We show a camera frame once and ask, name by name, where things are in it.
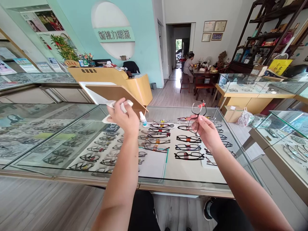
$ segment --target black pants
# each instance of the black pants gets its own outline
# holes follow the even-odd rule
[[[154,199],[151,193],[137,190],[128,231],[160,231],[153,209]],[[214,231],[254,230],[235,200],[217,198],[211,206],[210,213],[218,223]]]

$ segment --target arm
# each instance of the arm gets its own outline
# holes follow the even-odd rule
[[[198,123],[198,134],[253,227],[257,230],[293,230],[268,193],[221,142],[215,125],[204,116],[199,116]]]
[[[92,231],[126,231],[130,220],[133,198],[138,183],[138,132],[139,119],[133,109],[124,103],[128,114],[122,112],[120,104],[125,98],[108,108],[111,118],[124,130],[124,141],[116,165],[106,187],[102,207]]]

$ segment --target circular wall window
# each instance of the circular wall window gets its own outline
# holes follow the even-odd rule
[[[100,1],[92,7],[92,27],[96,28],[118,28],[130,27],[125,14],[115,4]],[[135,42],[101,42],[102,47],[114,58],[121,60],[120,56],[131,58],[135,52]]]

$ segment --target sitting woman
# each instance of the sitting woman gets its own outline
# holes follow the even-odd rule
[[[188,59],[186,60],[183,68],[184,74],[189,76],[190,83],[193,83],[193,74],[192,74],[192,67],[193,67],[193,57],[195,56],[194,53],[190,53]]]

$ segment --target person's left hand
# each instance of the person's left hand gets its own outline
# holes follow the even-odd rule
[[[127,113],[122,111],[121,103],[124,103]],[[107,121],[119,125],[124,130],[125,135],[138,136],[139,118],[132,107],[125,101],[125,98],[118,100],[114,105],[114,109],[107,106],[107,110],[110,114]]]

